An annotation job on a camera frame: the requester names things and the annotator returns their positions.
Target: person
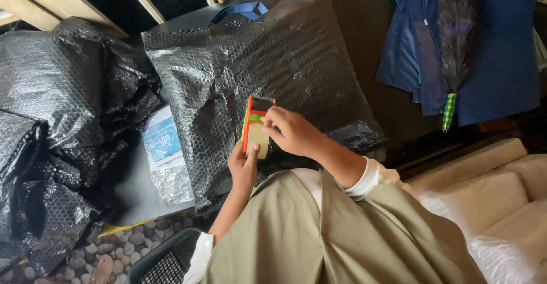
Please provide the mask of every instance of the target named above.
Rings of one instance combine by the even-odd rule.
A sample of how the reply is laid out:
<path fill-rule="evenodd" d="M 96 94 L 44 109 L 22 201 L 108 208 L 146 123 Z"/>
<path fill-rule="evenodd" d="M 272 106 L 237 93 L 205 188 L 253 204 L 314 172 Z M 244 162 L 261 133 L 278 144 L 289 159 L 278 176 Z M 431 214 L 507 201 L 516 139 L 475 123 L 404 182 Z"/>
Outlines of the person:
<path fill-rule="evenodd" d="M 184 284 L 486 283 L 458 226 L 421 206 L 396 170 L 281 107 L 262 121 L 280 148 L 324 170 L 278 172 L 254 188 L 260 145 L 246 159 L 237 142 L 232 190 Z"/>

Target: pebble pattern floor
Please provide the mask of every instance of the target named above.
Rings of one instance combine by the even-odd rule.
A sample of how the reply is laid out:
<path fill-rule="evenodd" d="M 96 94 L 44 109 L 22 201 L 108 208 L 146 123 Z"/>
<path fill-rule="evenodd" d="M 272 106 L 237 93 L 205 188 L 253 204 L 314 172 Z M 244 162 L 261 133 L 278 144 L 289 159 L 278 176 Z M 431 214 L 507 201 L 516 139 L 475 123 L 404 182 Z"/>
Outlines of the pebble pattern floor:
<path fill-rule="evenodd" d="M 108 283 L 126 284 L 131 266 L 161 242 L 190 226 L 203 229 L 208 222 L 207 218 L 196 218 L 193 210 L 184 210 L 143 225 L 99 237 L 90 246 L 73 251 L 67 265 L 61 267 L 55 276 L 48 279 L 56 284 L 94 284 L 91 274 L 99 263 L 99 257 L 110 254 L 114 261 L 114 270 Z M 35 279 L 36 273 L 32 267 L 24 263 L 13 267 L 1 276 L 0 284 L 33 284 Z"/>

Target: label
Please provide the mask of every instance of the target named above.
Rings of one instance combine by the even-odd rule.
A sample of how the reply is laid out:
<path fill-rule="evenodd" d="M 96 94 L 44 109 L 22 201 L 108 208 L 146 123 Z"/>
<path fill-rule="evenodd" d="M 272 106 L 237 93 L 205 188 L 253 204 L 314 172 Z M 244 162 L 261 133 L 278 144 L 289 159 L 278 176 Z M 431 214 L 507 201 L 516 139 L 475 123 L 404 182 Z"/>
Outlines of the label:
<path fill-rule="evenodd" d="M 181 142 L 178 140 L 173 117 L 148 127 L 142 133 L 142 137 L 144 146 L 154 162 L 181 150 Z"/>

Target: table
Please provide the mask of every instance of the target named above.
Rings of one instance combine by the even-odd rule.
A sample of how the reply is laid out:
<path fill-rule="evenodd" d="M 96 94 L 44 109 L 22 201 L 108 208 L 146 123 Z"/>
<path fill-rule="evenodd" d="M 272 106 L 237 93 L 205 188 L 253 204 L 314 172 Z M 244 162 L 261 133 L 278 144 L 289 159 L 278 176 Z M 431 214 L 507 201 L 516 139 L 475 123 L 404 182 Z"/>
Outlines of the table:
<path fill-rule="evenodd" d="M 271 8 L 280 0 L 227 0 L 162 23 L 151 31 L 171 32 L 206 27 L 222 8 L 245 2 L 261 1 Z M 420 105 L 411 103 L 406 91 L 374 82 L 383 43 L 395 0 L 332 0 L 347 51 L 369 105 L 386 136 L 403 142 L 438 131 L 441 116 L 422 117 Z M 131 155 L 130 173 L 115 186 L 120 207 L 108 222 L 128 226 L 193 206 L 193 202 L 163 208 L 159 204 L 142 144 Z"/>

